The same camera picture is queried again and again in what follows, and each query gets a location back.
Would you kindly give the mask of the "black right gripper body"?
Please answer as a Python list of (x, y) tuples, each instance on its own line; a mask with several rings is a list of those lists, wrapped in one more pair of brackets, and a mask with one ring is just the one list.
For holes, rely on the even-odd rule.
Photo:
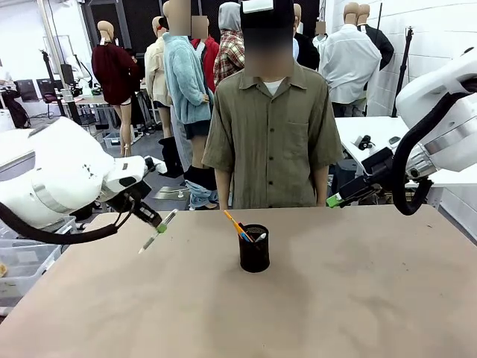
[(368, 184), (391, 186), (394, 154), (388, 147), (380, 149), (363, 161), (365, 181)]

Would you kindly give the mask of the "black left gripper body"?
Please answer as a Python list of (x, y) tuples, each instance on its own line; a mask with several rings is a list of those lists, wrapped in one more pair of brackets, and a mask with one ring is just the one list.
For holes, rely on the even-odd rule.
[(112, 198), (111, 207), (118, 213), (131, 211), (140, 219), (148, 219), (151, 211), (144, 199), (150, 192), (147, 183), (135, 183)]

